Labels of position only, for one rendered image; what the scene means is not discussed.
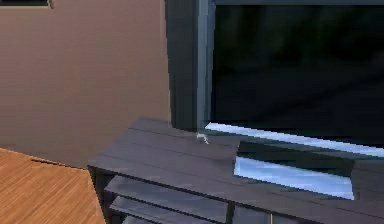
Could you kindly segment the black television set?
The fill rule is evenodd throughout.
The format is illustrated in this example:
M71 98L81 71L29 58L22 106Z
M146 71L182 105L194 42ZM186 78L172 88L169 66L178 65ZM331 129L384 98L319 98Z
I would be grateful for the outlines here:
M384 0L164 0L171 123L236 176L384 198Z

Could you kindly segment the dark framed wall picture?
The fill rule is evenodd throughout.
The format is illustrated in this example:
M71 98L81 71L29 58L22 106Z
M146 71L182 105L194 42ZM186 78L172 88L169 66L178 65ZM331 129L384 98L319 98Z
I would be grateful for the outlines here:
M53 0L0 0L0 7L48 7L54 8Z

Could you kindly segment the dark grey television stand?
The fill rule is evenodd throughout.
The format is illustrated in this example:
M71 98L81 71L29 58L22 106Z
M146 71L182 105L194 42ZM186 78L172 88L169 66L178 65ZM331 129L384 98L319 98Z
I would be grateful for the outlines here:
M108 224L384 224L384 150L139 119L88 168Z

